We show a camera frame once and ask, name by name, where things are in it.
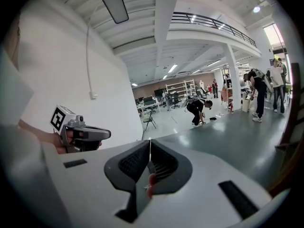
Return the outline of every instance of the window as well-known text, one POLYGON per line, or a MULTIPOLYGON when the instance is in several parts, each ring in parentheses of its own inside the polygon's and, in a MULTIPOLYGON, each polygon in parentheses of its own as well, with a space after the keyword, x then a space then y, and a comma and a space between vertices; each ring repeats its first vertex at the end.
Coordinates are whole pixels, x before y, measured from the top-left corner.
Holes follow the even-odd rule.
POLYGON ((265 27, 264 31, 268 37, 268 40, 273 50, 281 49, 285 47, 285 43, 282 38, 281 32, 279 31, 276 24, 272 24, 265 27))

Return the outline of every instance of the jeans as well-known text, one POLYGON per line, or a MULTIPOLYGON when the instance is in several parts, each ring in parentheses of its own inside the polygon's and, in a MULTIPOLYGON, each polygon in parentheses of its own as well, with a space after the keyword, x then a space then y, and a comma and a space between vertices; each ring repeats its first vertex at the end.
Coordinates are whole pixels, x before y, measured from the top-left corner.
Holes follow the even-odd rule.
POLYGON ((277 109, 277 99, 278 96, 280 96, 281 99, 281 113, 285 112, 285 108, 284 108, 284 92, 283 92, 283 85, 279 86, 279 87, 274 87, 274 92, 275 92, 275 99, 274 99, 274 110, 277 109))
POLYGON ((284 96, 284 100, 285 100, 285 93, 286 93, 286 85, 283 85, 283 96, 284 96))
POLYGON ((192 120, 192 122, 194 123, 194 125, 199 125, 199 122, 200 122, 200 112, 198 110, 198 108, 195 106, 195 105, 192 105, 192 104, 188 104, 187 105, 187 110, 190 111, 193 115, 194 115, 194 118, 192 120))
POLYGON ((170 111, 170 110, 171 110, 171 107, 170 107, 169 101, 166 101, 166 106, 167 106, 167 108, 168 108, 168 111, 170 111))
POLYGON ((256 108, 256 114, 259 118, 262 117, 264 113, 264 102, 265 102, 265 93, 266 93, 267 86, 264 82, 261 83, 261 86, 259 89, 256 89, 258 91, 257 94, 257 108, 256 108))

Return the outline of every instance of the white shirt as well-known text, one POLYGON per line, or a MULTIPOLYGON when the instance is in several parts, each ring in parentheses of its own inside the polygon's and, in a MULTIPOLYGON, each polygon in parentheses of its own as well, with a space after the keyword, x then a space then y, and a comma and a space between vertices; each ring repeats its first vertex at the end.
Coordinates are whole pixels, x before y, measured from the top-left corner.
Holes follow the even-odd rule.
POLYGON ((281 68, 280 67, 272 66, 270 68, 270 77, 273 79, 272 84, 273 84, 274 88, 282 86, 284 84, 283 80, 282 80, 282 77, 281 77, 281 68))

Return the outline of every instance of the white container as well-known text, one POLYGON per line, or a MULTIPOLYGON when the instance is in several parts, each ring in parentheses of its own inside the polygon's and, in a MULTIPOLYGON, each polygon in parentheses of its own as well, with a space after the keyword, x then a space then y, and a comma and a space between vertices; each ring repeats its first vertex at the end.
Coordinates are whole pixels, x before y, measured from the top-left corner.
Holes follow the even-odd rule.
POLYGON ((248 112, 249 111, 249 106, 250 106, 250 100, 243 100, 242 111, 243 112, 248 112))

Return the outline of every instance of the sneaker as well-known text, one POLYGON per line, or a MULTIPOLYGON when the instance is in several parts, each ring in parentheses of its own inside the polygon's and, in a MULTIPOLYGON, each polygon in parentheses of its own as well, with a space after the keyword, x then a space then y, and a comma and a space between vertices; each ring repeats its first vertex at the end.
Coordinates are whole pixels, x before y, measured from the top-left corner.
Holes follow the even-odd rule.
POLYGON ((254 122, 257 122, 257 123, 261 123, 261 122, 262 122, 262 119, 259 118, 259 117, 254 117, 254 118, 252 118, 252 120, 253 120, 254 122))

